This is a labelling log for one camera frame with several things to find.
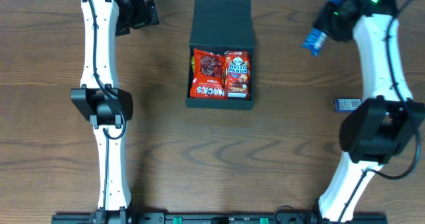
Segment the yellow candy bag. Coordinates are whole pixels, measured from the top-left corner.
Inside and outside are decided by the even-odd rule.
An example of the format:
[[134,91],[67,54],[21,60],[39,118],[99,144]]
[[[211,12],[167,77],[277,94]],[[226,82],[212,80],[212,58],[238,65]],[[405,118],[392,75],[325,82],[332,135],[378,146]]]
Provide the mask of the yellow candy bag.
[[191,67],[192,67],[192,70],[194,72],[195,71],[195,56],[191,57]]

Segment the dark green gift box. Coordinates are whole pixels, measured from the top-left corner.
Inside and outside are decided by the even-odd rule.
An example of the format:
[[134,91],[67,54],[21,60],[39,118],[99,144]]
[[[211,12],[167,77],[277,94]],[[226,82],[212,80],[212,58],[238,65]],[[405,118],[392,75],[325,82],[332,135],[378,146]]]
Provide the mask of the dark green gift box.
[[[226,51],[247,51],[251,67],[255,64],[256,39],[251,15],[251,0],[195,0],[189,53],[200,49],[217,55]],[[251,110],[254,106],[255,78],[251,78],[248,100],[191,98],[193,69],[187,78],[187,108]]]

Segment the small blue snack packet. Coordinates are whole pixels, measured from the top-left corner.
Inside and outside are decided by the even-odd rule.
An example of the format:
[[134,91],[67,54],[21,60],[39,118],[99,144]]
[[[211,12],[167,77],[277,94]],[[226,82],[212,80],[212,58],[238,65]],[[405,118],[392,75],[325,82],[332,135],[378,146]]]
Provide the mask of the small blue snack packet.
[[358,98],[338,98],[334,101],[336,112],[354,112],[361,105]]

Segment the red dried fruit bag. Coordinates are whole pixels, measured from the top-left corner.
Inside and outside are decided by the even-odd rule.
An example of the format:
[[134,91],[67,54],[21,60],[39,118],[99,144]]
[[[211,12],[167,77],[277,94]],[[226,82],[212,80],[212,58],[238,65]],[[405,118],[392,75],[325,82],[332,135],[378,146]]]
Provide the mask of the red dried fruit bag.
[[207,51],[193,51],[195,68],[189,96],[224,100],[224,62],[225,57]]

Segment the red Hello Panda box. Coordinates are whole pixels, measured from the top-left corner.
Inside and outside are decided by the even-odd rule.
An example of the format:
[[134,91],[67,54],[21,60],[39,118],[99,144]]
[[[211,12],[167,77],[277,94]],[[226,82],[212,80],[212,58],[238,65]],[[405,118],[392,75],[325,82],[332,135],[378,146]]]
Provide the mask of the red Hello Panda box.
[[248,100],[251,81],[250,53],[247,51],[227,51],[225,59],[225,97],[227,99]]

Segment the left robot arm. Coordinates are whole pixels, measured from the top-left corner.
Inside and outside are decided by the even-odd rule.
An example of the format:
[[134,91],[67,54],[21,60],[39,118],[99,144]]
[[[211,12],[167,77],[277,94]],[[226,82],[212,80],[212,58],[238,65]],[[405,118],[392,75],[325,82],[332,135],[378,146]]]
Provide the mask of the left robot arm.
[[98,208],[87,217],[61,217],[54,222],[143,223],[131,208],[127,178],[126,138],[133,116],[132,95],[120,88],[116,37],[159,22],[153,0],[81,0],[85,58],[79,88],[70,99],[89,121],[98,147]]

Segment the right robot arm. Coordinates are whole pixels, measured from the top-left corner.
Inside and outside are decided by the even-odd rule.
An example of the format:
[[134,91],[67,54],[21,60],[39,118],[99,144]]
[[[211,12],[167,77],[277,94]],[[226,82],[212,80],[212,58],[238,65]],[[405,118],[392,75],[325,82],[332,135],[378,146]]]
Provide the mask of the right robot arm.
[[311,38],[355,41],[361,60],[363,101],[341,124],[342,154],[310,223],[381,223],[382,215],[357,215],[355,206],[368,182],[403,151],[421,142],[424,105],[416,102],[404,78],[396,0],[328,0],[313,24]]

